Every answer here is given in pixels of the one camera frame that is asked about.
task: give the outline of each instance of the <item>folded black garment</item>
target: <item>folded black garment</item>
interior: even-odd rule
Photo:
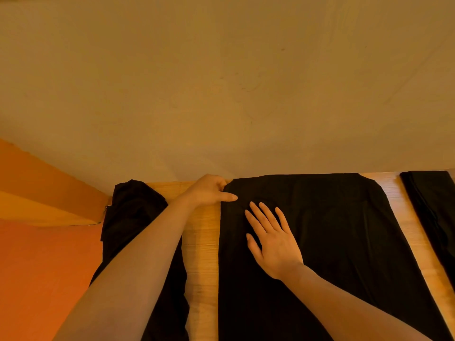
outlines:
[[[162,195],[137,180],[115,186],[101,231],[103,261],[91,283],[111,260],[168,206]],[[185,329],[189,305],[184,296],[187,272],[182,239],[169,268],[161,294],[142,335],[142,341],[188,341]]]
[[[304,263],[354,296],[411,325],[433,341],[452,336],[411,249],[373,180],[359,174],[269,175],[234,179],[224,191],[219,240],[219,341],[331,340],[286,286],[270,278],[247,247],[257,239],[249,202],[278,206]]]
[[[428,239],[455,287],[455,183],[447,171],[400,174]]]

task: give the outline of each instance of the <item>crumpled black garment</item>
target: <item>crumpled black garment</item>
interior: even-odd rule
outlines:
[[[130,180],[115,186],[101,231],[103,261],[92,282],[111,260],[168,206],[166,199],[144,182]],[[142,341],[188,341],[185,329],[189,305],[184,296],[187,272],[183,264],[182,238],[161,294],[142,335]]]
[[[224,191],[219,240],[219,341],[332,338],[286,286],[270,278],[247,247],[259,241],[244,210],[264,202],[285,214],[304,263],[354,296],[433,341],[452,336],[411,249],[373,180],[359,174],[268,175],[234,179]]]
[[[455,287],[455,183],[447,171],[409,171],[400,177],[431,246]]]

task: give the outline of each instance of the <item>hand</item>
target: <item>hand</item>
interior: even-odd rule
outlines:
[[[223,193],[223,188],[226,184],[226,180],[223,177],[204,175],[189,187],[182,196],[188,198],[194,208],[213,205],[220,201],[237,200],[236,195]]]
[[[245,210],[245,215],[258,235],[262,251],[249,233],[247,233],[248,248],[256,262],[267,274],[283,281],[289,272],[304,264],[299,246],[284,214],[278,207],[275,208],[275,211],[280,219],[281,227],[264,203],[259,203],[259,207],[265,215],[253,202],[250,202],[250,207],[257,219],[247,210]]]

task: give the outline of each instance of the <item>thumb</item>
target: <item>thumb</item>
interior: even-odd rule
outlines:
[[[231,193],[222,193],[220,192],[220,201],[224,202],[232,202],[237,200],[238,197],[237,195],[231,194]]]
[[[248,249],[250,249],[256,262],[259,265],[261,265],[263,257],[262,257],[262,251],[261,251],[261,249],[259,249],[258,243],[256,243],[253,236],[250,235],[249,233],[247,233],[247,241],[248,241]]]

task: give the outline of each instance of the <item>flat black garment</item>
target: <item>flat black garment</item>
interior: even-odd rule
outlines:
[[[286,286],[270,278],[247,247],[255,236],[244,210],[264,202],[284,213],[304,263],[354,296],[433,341],[452,336],[411,249],[373,180],[359,174],[269,175],[234,179],[224,191],[219,240],[219,341],[331,340]]]
[[[400,174],[431,246],[455,287],[455,183],[447,171]]]
[[[168,206],[162,195],[137,180],[115,186],[101,231],[103,261],[91,283],[111,260]],[[142,341],[188,341],[185,330],[189,305],[184,297],[187,272],[183,264],[182,239],[169,268],[161,294],[150,316]]]

